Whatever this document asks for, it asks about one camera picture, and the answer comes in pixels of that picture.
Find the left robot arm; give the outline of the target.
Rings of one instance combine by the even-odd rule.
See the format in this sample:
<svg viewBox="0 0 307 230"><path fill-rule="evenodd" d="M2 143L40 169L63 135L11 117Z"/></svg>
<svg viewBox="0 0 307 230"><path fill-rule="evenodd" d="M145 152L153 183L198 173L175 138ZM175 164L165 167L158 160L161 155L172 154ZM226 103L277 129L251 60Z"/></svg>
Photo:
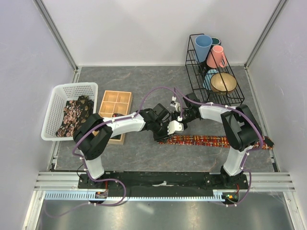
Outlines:
<svg viewBox="0 0 307 230"><path fill-rule="evenodd" d="M170 117L171 113L160 103L153 109L142 109L124 116L102 118L98 113L90 115L73 133L73 140L82 152L84 167L89 174L89 184L94 188L105 184L101 155L111 138L146 130L153 132L155 141L164 140L170 137L167 131Z"/></svg>

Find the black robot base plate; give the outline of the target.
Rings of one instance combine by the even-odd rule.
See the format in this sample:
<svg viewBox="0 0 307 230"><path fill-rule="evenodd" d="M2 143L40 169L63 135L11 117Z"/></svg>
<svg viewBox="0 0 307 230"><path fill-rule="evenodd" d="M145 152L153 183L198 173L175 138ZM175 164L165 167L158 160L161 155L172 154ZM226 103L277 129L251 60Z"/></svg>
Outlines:
<svg viewBox="0 0 307 230"><path fill-rule="evenodd" d="M107 171L99 179L120 180L129 195L208 195L213 190L237 191L248 188L245 174L228 186L224 186L220 180L220 173L210 172Z"/></svg>

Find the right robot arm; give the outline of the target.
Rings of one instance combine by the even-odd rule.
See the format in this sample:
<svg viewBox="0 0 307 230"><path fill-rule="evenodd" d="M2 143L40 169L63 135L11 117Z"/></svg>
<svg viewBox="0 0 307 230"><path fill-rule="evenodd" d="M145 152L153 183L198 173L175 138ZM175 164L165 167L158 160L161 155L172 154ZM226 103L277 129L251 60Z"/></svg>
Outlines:
<svg viewBox="0 0 307 230"><path fill-rule="evenodd" d="M241 179L249 153L263 147L261 128L246 105L238 107L215 103L201 103L187 96L186 102L195 104L200 118L223 124L230 149L226 162L220 170L220 184L232 188Z"/></svg>

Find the multicolour patchwork tie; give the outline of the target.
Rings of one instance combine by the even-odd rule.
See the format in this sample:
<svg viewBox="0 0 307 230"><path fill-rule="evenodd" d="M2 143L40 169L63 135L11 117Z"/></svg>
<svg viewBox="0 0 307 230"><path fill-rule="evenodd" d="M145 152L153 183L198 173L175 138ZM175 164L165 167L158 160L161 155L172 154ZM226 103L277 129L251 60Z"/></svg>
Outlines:
<svg viewBox="0 0 307 230"><path fill-rule="evenodd" d="M272 150L274 147L273 141L268 136L263 136L263 150ZM226 136L205 136L205 135L175 135L166 141L160 141L159 144L170 145L189 145L189 146L209 146L230 148L230 144Z"/></svg>

